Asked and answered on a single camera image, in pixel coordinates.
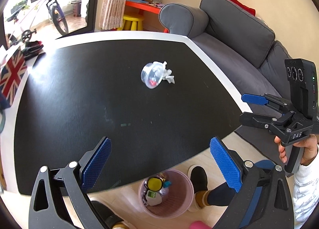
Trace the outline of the person's right hand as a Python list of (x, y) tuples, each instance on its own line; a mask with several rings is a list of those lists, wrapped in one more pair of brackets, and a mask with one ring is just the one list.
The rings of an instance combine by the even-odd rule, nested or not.
[[(283, 163), (286, 163), (288, 158), (286, 155), (286, 149), (281, 145), (281, 139), (275, 136), (274, 143), (278, 146), (279, 158)], [(303, 156), (300, 164), (308, 166), (316, 158), (318, 154), (317, 137), (311, 134), (307, 139), (294, 143), (293, 146), (298, 148), (304, 148)]]

